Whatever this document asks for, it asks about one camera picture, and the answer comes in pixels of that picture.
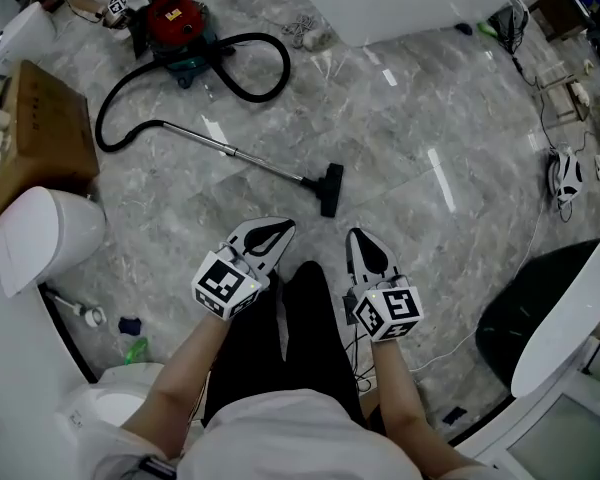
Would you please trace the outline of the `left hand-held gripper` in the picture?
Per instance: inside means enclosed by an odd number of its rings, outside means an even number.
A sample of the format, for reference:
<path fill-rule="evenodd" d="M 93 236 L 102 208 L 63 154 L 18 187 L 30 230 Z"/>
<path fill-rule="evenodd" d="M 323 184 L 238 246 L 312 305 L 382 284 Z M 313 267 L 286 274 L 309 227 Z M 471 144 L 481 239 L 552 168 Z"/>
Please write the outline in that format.
<path fill-rule="evenodd" d="M 233 319 L 269 289 L 269 274 L 295 230 L 295 222 L 287 217 L 241 223 L 196 271 L 191 282 L 194 300 L 223 321 Z"/>

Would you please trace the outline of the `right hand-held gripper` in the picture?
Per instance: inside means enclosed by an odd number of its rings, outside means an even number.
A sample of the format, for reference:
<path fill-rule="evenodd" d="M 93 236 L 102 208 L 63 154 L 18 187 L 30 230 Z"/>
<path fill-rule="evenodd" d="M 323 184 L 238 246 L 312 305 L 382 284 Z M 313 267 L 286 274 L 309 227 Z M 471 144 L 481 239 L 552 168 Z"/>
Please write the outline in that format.
<path fill-rule="evenodd" d="M 361 325 L 372 342 L 405 336 L 424 318 L 415 286 L 400 274 L 396 255 L 374 234 L 352 228 L 345 239 L 348 324 Z"/>

